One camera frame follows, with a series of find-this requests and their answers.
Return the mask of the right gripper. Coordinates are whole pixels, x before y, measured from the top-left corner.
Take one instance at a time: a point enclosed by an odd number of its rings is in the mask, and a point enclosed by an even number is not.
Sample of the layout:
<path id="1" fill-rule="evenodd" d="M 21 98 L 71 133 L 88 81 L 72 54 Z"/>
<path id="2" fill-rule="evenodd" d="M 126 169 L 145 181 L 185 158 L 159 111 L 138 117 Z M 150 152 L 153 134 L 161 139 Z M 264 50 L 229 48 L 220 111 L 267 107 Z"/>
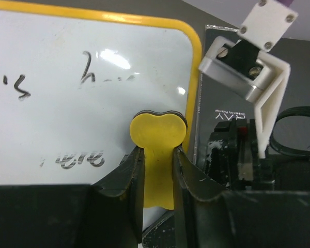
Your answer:
<path id="1" fill-rule="evenodd" d="M 219 122 L 211 133 L 205 173 L 230 190 L 273 191 L 273 163 L 260 159 L 254 119 Z"/>

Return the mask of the yellow bone-shaped eraser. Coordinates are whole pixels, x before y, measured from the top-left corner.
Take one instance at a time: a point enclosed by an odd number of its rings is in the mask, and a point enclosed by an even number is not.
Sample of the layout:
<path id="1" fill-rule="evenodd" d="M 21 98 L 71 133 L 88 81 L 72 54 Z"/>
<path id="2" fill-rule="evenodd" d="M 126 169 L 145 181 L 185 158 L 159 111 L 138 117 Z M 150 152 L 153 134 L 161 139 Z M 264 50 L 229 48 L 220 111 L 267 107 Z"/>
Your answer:
<path id="1" fill-rule="evenodd" d="M 177 111 L 141 111 L 133 117 L 130 136 L 145 156 L 145 208 L 174 208 L 173 152 L 183 143 L 187 130 L 187 120 Z"/>

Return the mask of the yellow-framed whiteboard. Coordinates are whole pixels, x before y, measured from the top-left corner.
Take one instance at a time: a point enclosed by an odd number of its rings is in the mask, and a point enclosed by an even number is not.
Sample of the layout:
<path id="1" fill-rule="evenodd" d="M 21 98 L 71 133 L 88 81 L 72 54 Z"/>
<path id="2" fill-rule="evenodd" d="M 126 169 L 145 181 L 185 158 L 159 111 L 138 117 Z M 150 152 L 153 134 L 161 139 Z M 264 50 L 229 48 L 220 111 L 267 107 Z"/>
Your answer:
<path id="1" fill-rule="evenodd" d="M 143 110 L 191 124 L 201 51 L 179 20 L 0 1 L 0 185 L 97 182 Z"/>

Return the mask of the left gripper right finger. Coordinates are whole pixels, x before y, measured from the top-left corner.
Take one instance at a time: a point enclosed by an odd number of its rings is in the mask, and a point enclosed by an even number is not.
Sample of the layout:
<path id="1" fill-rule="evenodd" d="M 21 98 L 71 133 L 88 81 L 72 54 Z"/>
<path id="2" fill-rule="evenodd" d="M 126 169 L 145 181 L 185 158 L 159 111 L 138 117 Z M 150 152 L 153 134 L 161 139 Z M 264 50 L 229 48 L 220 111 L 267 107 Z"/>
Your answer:
<path id="1" fill-rule="evenodd" d="M 310 192 L 231 191 L 177 147 L 176 247 L 310 247 Z"/>

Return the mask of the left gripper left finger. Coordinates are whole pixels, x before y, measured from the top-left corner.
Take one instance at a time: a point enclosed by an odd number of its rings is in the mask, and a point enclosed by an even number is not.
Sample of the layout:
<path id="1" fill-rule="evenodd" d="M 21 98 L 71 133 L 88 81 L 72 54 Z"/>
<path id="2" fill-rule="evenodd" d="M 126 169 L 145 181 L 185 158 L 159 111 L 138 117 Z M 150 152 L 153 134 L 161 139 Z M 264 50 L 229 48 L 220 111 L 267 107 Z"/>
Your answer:
<path id="1" fill-rule="evenodd" d="M 92 185 L 0 186 L 0 247 L 137 247 L 144 178 L 136 147 Z"/>

